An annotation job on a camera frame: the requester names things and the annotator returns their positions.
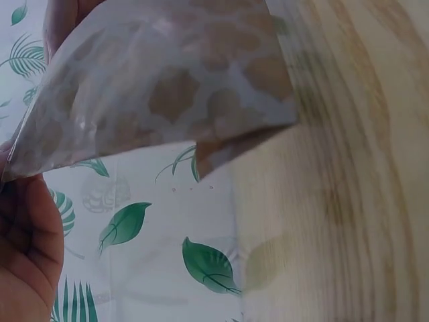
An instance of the finger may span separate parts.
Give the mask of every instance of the finger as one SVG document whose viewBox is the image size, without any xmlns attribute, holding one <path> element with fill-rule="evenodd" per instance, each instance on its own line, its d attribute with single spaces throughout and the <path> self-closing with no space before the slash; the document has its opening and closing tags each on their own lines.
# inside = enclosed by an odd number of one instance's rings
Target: finger
<svg viewBox="0 0 429 322">
<path fill-rule="evenodd" d="M 0 194 L 0 235 L 7 234 L 15 221 L 17 198 L 14 186 L 14 182 L 6 183 Z"/>
<path fill-rule="evenodd" d="M 12 149 L 12 145 L 13 145 L 13 142 L 11 140 L 3 142 L 0 145 L 0 172 L 3 172 L 5 168 L 7 157 L 9 156 L 9 153 Z"/>
<path fill-rule="evenodd" d="M 44 273 L 52 289 L 55 289 L 64 261 L 64 234 L 60 213 L 42 179 L 37 178 L 28 184 L 25 201 L 33 225 L 28 258 Z"/>
<path fill-rule="evenodd" d="M 49 63 L 61 44 L 72 32 L 78 15 L 77 0 L 49 0 L 44 22 L 45 53 Z"/>
<path fill-rule="evenodd" d="M 25 204 L 20 204 L 15 214 L 15 219 L 4 236 L 18 252 L 26 254 L 32 240 L 32 225 Z"/>
<path fill-rule="evenodd" d="M 0 238 L 0 250 L 0 270 L 4 268 L 19 280 L 24 281 L 39 294 L 47 307 L 52 307 L 55 291 L 54 289 L 49 291 L 50 283 L 43 272 L 24 254 L 16 252 L 6 239 Z"/>
</svg>

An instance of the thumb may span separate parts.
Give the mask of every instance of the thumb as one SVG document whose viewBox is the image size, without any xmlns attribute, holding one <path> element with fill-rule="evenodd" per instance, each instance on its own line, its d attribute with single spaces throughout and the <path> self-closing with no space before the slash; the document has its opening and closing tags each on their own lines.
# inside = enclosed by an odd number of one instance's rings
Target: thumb
<svg viewBox="0 0 429 322">
<path fill-rule="evenodd" d="M 5 168 L 7 157 L 9 156 L 12 146 L 13 146 L 12 140 L 7 140 L 6 142 L 0 145 L 0 175 Z"/>
<path fill-rule="evenodd" d="M 78 0 L 48 0 L 44 21 L 45 59 L 49 64 L 76 26 Z"/>
</svg>

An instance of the light wood panel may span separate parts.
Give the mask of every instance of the light wood panel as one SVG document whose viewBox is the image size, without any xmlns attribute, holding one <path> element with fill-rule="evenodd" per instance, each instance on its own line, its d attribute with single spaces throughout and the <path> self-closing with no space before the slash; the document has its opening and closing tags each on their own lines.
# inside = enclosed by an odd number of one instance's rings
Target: light wood panel
<svg viewBox="0 0 429 322">
<path fill-rule="evenodd" d="M 429 2 L 268 5 L 300 124 L 233 162 L 245 322 L 429 321 Z"/>
</svg>

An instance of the palm leaf print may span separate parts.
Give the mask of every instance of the palm leaf print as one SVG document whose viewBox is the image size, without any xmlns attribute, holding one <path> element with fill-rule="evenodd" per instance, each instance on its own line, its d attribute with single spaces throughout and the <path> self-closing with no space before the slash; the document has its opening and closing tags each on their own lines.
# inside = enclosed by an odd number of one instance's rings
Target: palm leaf print
<svg viewBox="0 0 429 322">
<path fill-rule="evenodd" d="M 9 58 L 0 63 L 2 66 L 8 62 L 14 73 L 24 78 L 42 74 L 46 69 L 43 47 L 34 46 L 40 41 L 27 42 L 29 37 L 30 35 L 26 34 L 19 37 L 12 46 Z"/>
<path fill-rule="evenodd" d="M 173 161 L 173 163 L 170 163 L 166 167 L 164 167 L 161 171 L 158 172 L 158 175 L 155 177 L 155 183 L 158 177 L 162 172 L 167 170 L 169 167 L 172 167 L 172 175 L 175 175 L 177 165 L 183 161 L 191 160 L 190 169 L 192 172 L 192 176 L 194 177 L 194 180 L 196 182 L 200 182 L 200 175 L 198 174 L 198 171 L 196 169 L 196 146 L 190 146 L 189 148 L 186 148 L 184 151 L 180 152 L 179 155 L 176 157 L 176 159 Z"/>
<path fill-rule="evenodd" d="M 91 287 L 79 282 L 73 284 L 71 302 L 69 302 L 68 281 L 64 285 L 64 296 L 62 305 L 56 293 L 54 307 L 52 308 L 50 322 L 98 322 L 97 310 L 95 309 Z"/>
</svg>

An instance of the monstera leaf print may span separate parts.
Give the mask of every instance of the monstera leaf print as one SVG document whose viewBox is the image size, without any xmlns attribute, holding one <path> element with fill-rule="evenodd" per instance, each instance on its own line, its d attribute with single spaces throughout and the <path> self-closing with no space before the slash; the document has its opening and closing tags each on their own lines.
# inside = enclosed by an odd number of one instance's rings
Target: monstera leaf print
<svg viewBox="0 0 429 322">
<path fill-rule="evenodd" d="M 129 242 L 140 232 L 151 203 L 133 203 L 118 211 L 100 234 L 100 255 L 107 247 Z"/>
<path fill-rule="evenodd" d="M 194 177 L 194 180 L 196 182 L 200 182 L 200 175 L 198 174 L 198 171 L 196 169 L 196 155 L 195 155 L 195 151 L 196 151 L 196 146 L 190 146 L 189 148 L 186 148 L 184 151 L 180 152 L 179 155 L 176 157 L 176 159 L 173 161 L 173 163 L 170 163 L 169 165 L 167 165 L 166 167 L 164 167 L 159 173 L 158 175 L 155 177 L 155 183 L 156 180 L 158 179 L 158 177 L 160 176 L 160 174 L 167 170 L 168 168 L 172 168 L 172 175 L 174 175 L 176 173 L 176 169 L 177 169 L 177 165 L 179 165 L 179 163 L 183 162 L 183 161 L 187 161 L 187 160 L 191 160 L 190 162 L 190 169 L 191 169 L 191 173 Z"/>
<path fill-rule="evenodd" d="M 221 251 L 185 238 L 182 255 L 189 274 L 199 283 L 216 293 L 240 295 L 234 282 L 233 267 Z"/>
<path fill-rule="evenodd" d="M 53 191 L 52 189 L 49 189 L 49 192 L 61 214 L 62 228 L 65 237 L 74 227 L 74 219 L 76 216 L 73 210 L 73 202 L 64 193 Z"/>
<path fill-rule="evenodd" d="M 83 286 L 81 282 L 78 286 L 73 283 L 73 291 L 70 294 L 66 278 L 62 301 L 58 291 L 56 293 L 50 322 L 98 322 L 91 287 L 88 284 Z"/>
<path fill-rule="evenodd" d="M 12 46 L 9 58 L 0 63 L 0 66 L 9 63 L 14 73 L 24 78 L 42 74 L 46 69 L 44 49 L 42 46 L 35 46 L 40 41 L 28 42 L 29 37 L 26 34 L 19 37 Z"/>
<path fill-rule="evenodd" d="M 32 89 L 29 89 L 28 91 L 25 92 L 25 95 L 22 101 L 27 107 L 29 107 L 29 105 L 33 101 L 34 95 L 36 95 L 37 91 L 38 91 L 38 87 L 35 86 Z"/>
</svg>

